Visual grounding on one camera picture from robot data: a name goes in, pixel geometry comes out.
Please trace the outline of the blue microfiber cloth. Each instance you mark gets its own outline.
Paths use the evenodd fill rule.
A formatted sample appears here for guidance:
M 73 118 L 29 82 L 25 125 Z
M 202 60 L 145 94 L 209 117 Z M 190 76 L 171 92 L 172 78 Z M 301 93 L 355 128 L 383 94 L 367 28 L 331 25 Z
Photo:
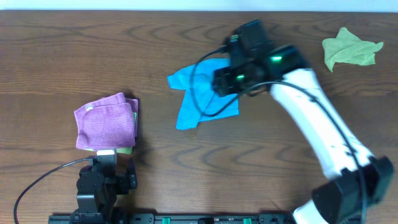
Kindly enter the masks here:
M 167 77 L 171 89 L 185 91 L 177 117 L 177 129 L 188 130 L 197 127 L 200 122 L 237 116 L 239 114 L 238 101 L 234 101 L 217 116 L 207 117 L 202 114 L 202 112 L 206 114 L 218 112 L 236 96 L 232 94 L 220 97 L 211 87 L 214 71 L 228 65 L 229 60 L 225 58 L 211 58 L 201 62 L 195 70 L 193 87 L 190 86 L 190 75 L 193 71 L 192 65 Z

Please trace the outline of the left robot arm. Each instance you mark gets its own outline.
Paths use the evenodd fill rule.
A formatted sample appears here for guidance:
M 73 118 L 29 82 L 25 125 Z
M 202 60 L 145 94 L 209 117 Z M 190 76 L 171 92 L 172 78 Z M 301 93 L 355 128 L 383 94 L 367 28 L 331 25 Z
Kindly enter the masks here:
M 70 215 L 73 223 L 128 223 L 125 211 L 115 207 L 118 195 L 127 195 L 137 188 L 135 164 L 129 160 L 124 174 L 116 173 L 116 156 L 103 155 L 88 158 L 90 164 L 80 170 L 77 180 L 78 208 Z

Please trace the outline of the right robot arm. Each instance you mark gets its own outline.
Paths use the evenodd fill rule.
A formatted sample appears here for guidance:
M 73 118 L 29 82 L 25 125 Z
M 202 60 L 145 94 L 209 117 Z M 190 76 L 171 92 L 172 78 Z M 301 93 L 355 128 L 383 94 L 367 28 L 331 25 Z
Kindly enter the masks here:
M 227 96 L 267 88 L 296 122 L 328 179 L 312 191 L 310 201 L 295 209 L 296 223 L 347 222 L 365 216 L 384 198 L 394 175 L 392 162 L 374 157 L 354 136 L 297 48 L 262 44 L 248 50 L 235 42 L 221 51 L 229 55 L 230 64 L 215 72 L 214 91 Z

